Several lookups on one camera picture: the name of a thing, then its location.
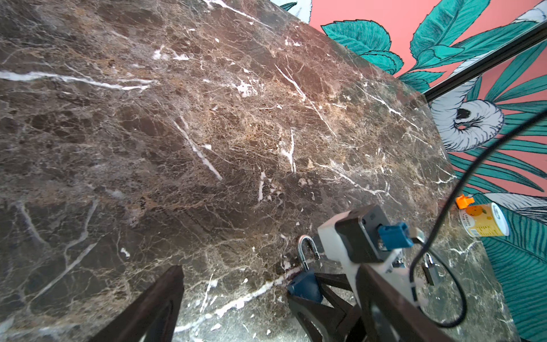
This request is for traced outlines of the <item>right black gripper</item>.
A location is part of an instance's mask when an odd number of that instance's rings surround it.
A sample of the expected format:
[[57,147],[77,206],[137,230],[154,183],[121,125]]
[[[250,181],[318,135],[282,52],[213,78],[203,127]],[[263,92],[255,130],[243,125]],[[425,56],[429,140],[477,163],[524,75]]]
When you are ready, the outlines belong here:
[[364,341],[366,330],[361,309],[332,289],[350,291],[344,274],[315,273],[323,301],[318,304],[287,293],[289,309],[311,341]]

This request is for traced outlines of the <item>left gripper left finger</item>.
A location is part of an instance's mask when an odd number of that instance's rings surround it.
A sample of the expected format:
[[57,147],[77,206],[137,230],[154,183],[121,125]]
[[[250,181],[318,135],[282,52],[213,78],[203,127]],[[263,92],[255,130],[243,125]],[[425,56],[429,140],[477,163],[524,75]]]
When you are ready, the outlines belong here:
[[91,341],[171,341],[185,293],[180,265],[171,266]]

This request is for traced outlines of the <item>blue padlock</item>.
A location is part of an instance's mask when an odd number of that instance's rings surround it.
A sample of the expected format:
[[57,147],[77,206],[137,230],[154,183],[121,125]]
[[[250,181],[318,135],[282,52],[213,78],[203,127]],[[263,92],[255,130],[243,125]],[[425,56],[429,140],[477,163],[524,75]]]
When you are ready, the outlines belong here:
[[303,246],[307,244],[310,250],[313,252],[313,256],[316,260],[320,260],[321,256],[317,249],[316,243],[309,235],[301,235],[298,241],[298,256],[303,270],[296,276],[287,286],[287,290],[290,295],[307,299],[309,301],[320,304],[323,301],[323,295],[319,283],[316,280],[316,275],[313,270],[310,269],[304,254]]

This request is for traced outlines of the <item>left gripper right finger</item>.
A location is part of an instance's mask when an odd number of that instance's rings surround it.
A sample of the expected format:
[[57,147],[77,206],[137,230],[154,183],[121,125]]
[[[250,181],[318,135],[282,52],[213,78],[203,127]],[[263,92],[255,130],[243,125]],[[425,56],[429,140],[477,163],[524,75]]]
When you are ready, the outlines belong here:
[[356,297],[368,341],[451,341],[367,264],[356,275]]

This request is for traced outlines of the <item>black padlock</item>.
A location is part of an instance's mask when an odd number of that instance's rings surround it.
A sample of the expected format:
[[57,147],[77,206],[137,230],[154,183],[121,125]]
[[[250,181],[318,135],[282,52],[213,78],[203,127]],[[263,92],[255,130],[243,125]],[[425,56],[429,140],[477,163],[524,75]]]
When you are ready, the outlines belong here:
[[439,267],[430,253],[424,255],[422,268],[430,286],[436,286],[440,283]]

